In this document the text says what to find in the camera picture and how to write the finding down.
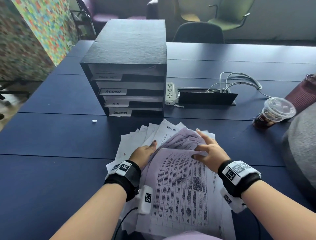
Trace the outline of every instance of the navy blue table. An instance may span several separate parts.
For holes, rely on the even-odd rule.
[[[102,186],[120,135],[162,120],[105,116],[79,64],[91,44],[79,41],[0,133],[3,239],[49,239]],[[222,71],[237,71],[258,79],[263,92],[276,97],[316,67],[315,47],[168,43],[167,57],[167,81],[176,86],[209,87]],[[255,166],[267,183],[312,209],[281,157],[281,138],[290,123],[257,131],[250,118],[265,98],[249,86],[231,91],[239,93],[236,106],[167,106],[165,118],[215,133],[233,159]],[[257,238],[249,210],[233,214],[233,220],[237,239]],[[262,239],[271,239],[261,228]]]

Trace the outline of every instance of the right hand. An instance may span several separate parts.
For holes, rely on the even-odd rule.
[[[222,149],[218,143],[207,136],[206,134],[202,133],[199,129],[196,129],[197,133],[204,139],[206,145],[198,145],[195,148],[195,151],[204,151],[207,152],[207,156],[202,156],[200,154],[192,155],[192,158],[202,162],[206,165],[211,171],[217,173],[219,166],[227,161],[230,160],[230,157],[227,153]]]

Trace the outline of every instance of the power strip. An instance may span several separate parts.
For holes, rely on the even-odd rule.
[[[176,99],[176,87],[174,83],[166,84],[165,104],[170,105]]]

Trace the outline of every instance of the black file organizer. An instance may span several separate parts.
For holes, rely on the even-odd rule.
[[[110,20],[80,64],[107,116],[116,112],[163,117],[167,75],[164,20]],[[106,103],[109,98],[113,107]]]

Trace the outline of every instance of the person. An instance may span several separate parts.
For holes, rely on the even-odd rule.
[[[206,145],[197,146],[207,156],[194,155],[211,171],[230,160],[218,143],[197,129]],[[137,148],[130,161],[141,169],[146,166],[150,155],[156,150],[154,141],[150,146]],[[106,183],[91,197],[52,237],[51,240],[111,240],[120,212],[126,202],[125,189],[116,183]],[[254,182],[241,193],[247,207],[262,223],[273,239],[316,239],[316,213],[296,203],[262,180]],[[198,232],[183,233],[168,237],[168,240],[218,239]]]

